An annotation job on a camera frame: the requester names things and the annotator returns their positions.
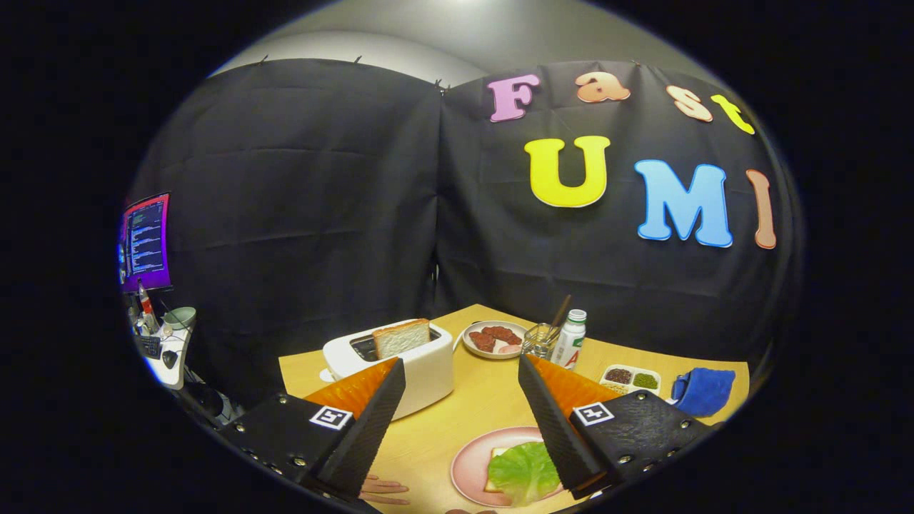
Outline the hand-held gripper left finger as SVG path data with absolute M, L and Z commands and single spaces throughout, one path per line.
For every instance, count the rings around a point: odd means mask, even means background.
M 303 399 L 276 394 L 219 433 L 290 483 L 356 500 L 405 387 L 403 359 L 383 359 Z

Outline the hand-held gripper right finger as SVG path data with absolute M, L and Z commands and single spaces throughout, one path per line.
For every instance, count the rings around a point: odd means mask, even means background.
M 717 432 L 649 390 L 620 395 L 525 354 L 517 378 L 565 489 L 575 500 L 630 487 Z

